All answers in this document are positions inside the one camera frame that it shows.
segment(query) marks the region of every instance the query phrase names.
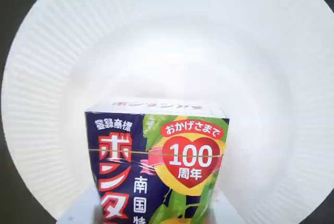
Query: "dark background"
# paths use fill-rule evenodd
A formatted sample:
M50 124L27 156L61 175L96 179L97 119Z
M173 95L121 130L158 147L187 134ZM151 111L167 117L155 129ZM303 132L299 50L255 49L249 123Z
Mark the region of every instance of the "dark background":
M11 42L25 15L35 1L0 0L1 77ZM334 0L325 1L334 10ZM8 152L2 123L0 129L0 223L55 224L55 219L45 211L27 190ZM334 212L331 213L333 209L334 192L302 224L333 224Z

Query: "juice carton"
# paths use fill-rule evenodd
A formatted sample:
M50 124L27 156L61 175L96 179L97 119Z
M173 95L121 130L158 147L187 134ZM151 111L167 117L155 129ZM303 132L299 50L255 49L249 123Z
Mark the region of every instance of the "juice carton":
M114 100L86 124L104 223L205 223L229 127L219 108Z

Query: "white paper plate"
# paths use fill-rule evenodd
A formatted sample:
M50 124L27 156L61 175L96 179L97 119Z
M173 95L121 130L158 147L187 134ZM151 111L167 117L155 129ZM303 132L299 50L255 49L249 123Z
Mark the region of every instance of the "white paper plate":
M38 0L5 69L9 150L59 218L92 182L87 107L213 100L231 117L219 187L247 223L298 223L334 186L333 38L323 0Z

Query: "red heart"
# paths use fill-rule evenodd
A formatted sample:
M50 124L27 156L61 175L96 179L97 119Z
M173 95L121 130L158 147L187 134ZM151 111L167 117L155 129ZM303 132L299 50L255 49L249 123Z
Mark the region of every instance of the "red heart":
M186 137L175 136L166 141L166 143L163 145L162 152L163 154L174 155L176 154L176 148L178 148L177 152L178 155L199 155L200 148L204 145L211 147L212 155L219 155L220 149L218 144L213 139L207 137L198 138L192 142ZM186 153L183 154L183 150L186 146L187 146ZM203 149L203 154L201 155L203 156L209 155L209 151L207 148L204 147L202 149ZM208 157L175 158L174 156L169 156L169 155L163 156L163 161L168 170L178 181L180 181L187 188L192 188L198 185L212 173L219 158L212 157L211 163L209 163L209 159L210 158Z

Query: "carton top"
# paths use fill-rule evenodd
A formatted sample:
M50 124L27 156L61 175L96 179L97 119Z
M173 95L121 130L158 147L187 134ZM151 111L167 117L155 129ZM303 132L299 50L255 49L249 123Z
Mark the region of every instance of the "carton top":
M226 114L223 110L213 102L150 98L110 98L95 104L87 109L86 112L188 115L226 118Z

